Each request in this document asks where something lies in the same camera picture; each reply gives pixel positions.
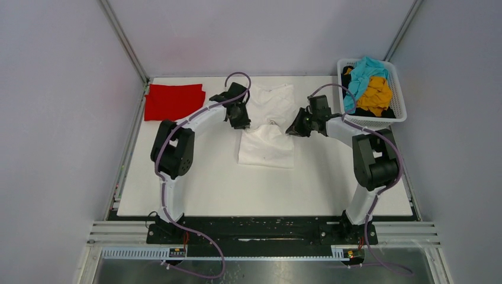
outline orange cloth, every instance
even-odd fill
[[[389,88],[387,80],[383,77],[373,76],[369,78],[368,88],[358,99],[356,106],[381,117],[382,111],[389,108],[391,99],[392,90]]]

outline white cloth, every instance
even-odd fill
[[[286,84],[251,86],[246,105],[251,126],[242,132],[239,164],[293,168],[293,138],[286,135],[298,111],[293,90],[293,85]]]

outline gray floor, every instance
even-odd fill
[[[103,259],[99,264],[95,283],[169,284],[169,283],[433,283],[426,256],[418,249],[386,249],[379,252],[386,262],[406,265],[415,272],[414,277],[403,277],[383,267],[335,269],[339,262],[285,262],[285,261],[230,261],[225,275],[217,280],[205,280],[183,273],[166,270],[159,261]],[[373,263],[367,256],[365,263]],[[217,274],[221,263],[215,261],[185,261],[179,264],[198,273]]]

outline clothes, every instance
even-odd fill
[[[372,76],[383,77],[388,80],[389,72],[384,67],[383,63],[369,58],[368,56],[363,57],[363,59],[354,64],[354,69],[350,73],[351,80],[349,90],[354,94],[356,100],[359,100],[364,94],[368,87],[369,78]],[[345,96],[345,98],[343,98],[343,104],[345,111],[354,108],[354,101],[350,96]]]
[[[286,130],[298,112],[292,85],[252,85],[246,105],[250,129],[243,131],[239,164],[293,168],[294,146]]]
[[[352,115],[357,115],[359,117],[377,117],[373,112],[366,111],[362,108],[356,108],[356,112],[354,112]],[[392,108],[388,108],[385,111],[382,111],[381,115],[381,118],[395,118],[395,114]]]
[[[144,120],[179,120],[200,109],[205,101],[202,84],[187,86],[150,85]]]
[[[342,70],[342,86],[349,88],[349,83],[350,83],[350,72],[354,69],[353,66],[345,66]],[[342,89],[342,98],[345,98],[345,95],[347,94],[347,91]]]
[[[368,88],[358,99],[357,107],[373,112],[381,117],[382,111],[389,108],[392,91],[386,78],[373,76],[369,78]]]
[[[278,125],[264,124],[242,132],[238,163],[292,169],[293,154],[293,136],[285,135]]]

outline pile of clothes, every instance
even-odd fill
[[[345,66],[342,70],[342,85],[354,94],[357,101],[354,111],[354,100],[343,90],[345,111],[360,117],[395,118],[389,106],[392,90],[388,80],[389,71],[384,65],[367,56],[354,66]]]

